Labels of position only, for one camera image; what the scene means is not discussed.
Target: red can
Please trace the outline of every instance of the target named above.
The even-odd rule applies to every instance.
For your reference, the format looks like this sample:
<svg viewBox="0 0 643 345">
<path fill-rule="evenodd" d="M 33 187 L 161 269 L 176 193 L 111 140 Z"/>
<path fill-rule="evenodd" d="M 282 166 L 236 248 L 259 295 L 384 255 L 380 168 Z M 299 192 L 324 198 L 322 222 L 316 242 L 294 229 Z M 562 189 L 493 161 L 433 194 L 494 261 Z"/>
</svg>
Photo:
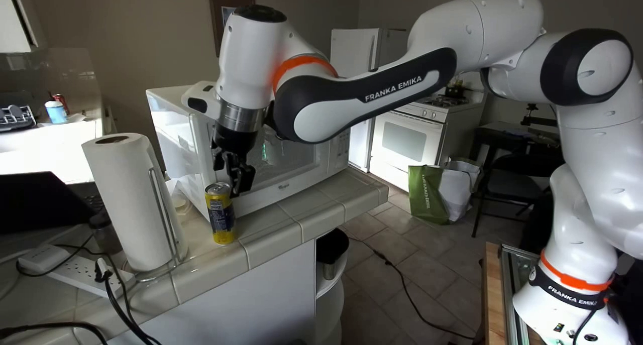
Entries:
<svg viewBox="0 0 643 345">
<path fill-rule="evenodd" d="M 62 107 L 65 108 L 65 112 L 67 115 L 69 115 L 69 108 L 67 107 L 67 101 L 65 101 L 65 97 L 62 96 L 62 94 L 54 94 L 52 95 L 53 100 L 59 101 L 62 103 Z"/>
</svg>

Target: microwave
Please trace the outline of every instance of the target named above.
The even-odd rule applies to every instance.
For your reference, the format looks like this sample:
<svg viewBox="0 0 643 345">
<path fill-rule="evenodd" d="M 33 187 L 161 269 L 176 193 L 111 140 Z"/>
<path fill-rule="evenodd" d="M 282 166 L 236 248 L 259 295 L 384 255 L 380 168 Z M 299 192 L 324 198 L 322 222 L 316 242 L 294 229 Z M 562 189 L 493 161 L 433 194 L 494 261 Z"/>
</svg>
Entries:
<svg viewBox="0 0 643 345">
<path fill-rule="evenodd" d="M 192 86 L 148 89 L 154 130 L 158 136 L 167 176 L 199 212 L 208 218 L 205 187 L 230 183 L 225 168 L 214 170 L 211 142 L 214 119 L 181 104 Z M 248 192 L 233 199 L 235 214 L 242 216 L 296 194 L 345 169 L 349 160 L 350 130 L 319 144 L 281 141 L 264 126 L 247 162 L 255 167 L 255 180 Z"/>
</svg>

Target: refrigerator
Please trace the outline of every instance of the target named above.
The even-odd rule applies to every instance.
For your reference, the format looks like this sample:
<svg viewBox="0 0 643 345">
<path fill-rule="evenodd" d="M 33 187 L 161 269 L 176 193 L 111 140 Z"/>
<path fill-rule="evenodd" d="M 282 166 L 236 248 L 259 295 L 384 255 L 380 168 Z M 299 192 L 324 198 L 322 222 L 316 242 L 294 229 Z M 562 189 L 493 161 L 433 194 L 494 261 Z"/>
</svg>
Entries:
<svg viewBox="0 0 643 345">
<path fill-rule="evenodd" d="M 331 65 L 340 77 L 354 77 L 391 63 L 406 53 L 408 32 L 401 29 L 333 29 Z M 368 172 L 375 119 L 351 128 L 349 163 Z"/>
</svg>

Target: dish rack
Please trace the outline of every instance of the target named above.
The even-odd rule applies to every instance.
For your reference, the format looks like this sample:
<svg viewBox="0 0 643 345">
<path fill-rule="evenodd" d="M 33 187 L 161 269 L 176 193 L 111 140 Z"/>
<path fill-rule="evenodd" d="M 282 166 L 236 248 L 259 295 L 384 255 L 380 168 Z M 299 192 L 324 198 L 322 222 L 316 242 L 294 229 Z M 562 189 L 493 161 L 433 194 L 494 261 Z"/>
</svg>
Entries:
<svg viewBox="0 0 643 345">
<path fill-rule="evenodd" d="M 28 105 L 0 108 L 0 132 L 28 129 L 36 125 L 34 114 Z"/>
</svg>

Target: paper towel roll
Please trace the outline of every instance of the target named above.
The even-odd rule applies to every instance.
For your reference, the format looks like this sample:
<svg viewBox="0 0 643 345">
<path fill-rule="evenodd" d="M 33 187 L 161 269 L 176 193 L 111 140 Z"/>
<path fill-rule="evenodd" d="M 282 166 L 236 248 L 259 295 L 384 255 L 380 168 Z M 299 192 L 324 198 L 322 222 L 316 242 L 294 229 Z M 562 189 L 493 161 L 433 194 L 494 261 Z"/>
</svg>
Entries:
<svg viewBox="0 0 643 345">
<path fill-rule="evenodd" d="M 172 260 L 154 196 L 151 168 L 156 173 L 154 187 L 183 258 L 187 252 L 183 230 L 149 139 L 135 133 L 112 134 L 85 142 L 82 149 L 129 265 L 137 271 L 149 271 Z"/>
</svg>

